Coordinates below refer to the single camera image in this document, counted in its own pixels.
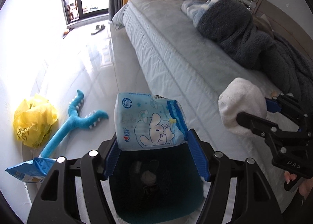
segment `sheet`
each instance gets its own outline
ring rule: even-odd
[[[241,67],[214,42],[202,37],[181,11],[182,3],[183,0],[129,0],[112,23],[117,28],[125,26],[151,92],[179,101],[188,128],[194,128],[200,139],[215,150],[231,159],[254,158],[284,210],[293,194],[284,190],[283,170],[272,166],[270,149],[262,138],[240,138],[226,131],[218,109],[219,95],[237,77],[257,85],[265,97],[279,89],[264,74]],[[281,114],[268,114],[267,118],[281,129],[297,130]],[[231,219],[235,182],[231,182],[224,223]],[[208,190],[209,183],[204,182],[203,203]],[[190,215],[189,223],[196,222],[202,206]]]

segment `blue packaging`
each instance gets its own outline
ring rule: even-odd
[[[157,95],[119,93],[114,122],[122,151],[170,147],[184,143],[188,137],[179,103]]]
[[[41,183],[43,182],[50,168],[53,166],[54,162],[55,159],[34,158],[32,160],[20,163],[14,167],[7,168],[5,171],[22,182]]]

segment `plastic bag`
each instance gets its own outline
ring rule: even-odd
[[[24,99],[14,113],[14,133],[24,145],[37,148],[50,138],[51,126],[57,121],[57,110],[39,94]]]
[[[20,163],[14,167],[7,168],[5,171],[22,182],[41,183],[43,182],[55,161],[55,159],[49,158],[34,158],[32,160]]]

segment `slipper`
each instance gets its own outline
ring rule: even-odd
[[[100,31],[102,31],[105,28],[105,25],[96,25],[96,31],[92,32],[91,35],[95,35],[97,33],[99,33]]]

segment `gray fleece blanket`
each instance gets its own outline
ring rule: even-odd
[[[262,70],[284,93],[293,93],[303,107],[313,109],[313,63],[286,39],[257,30],[251,13],[235,0],[187,0],[182,11],[195,28],[215,41],[234,61]]]

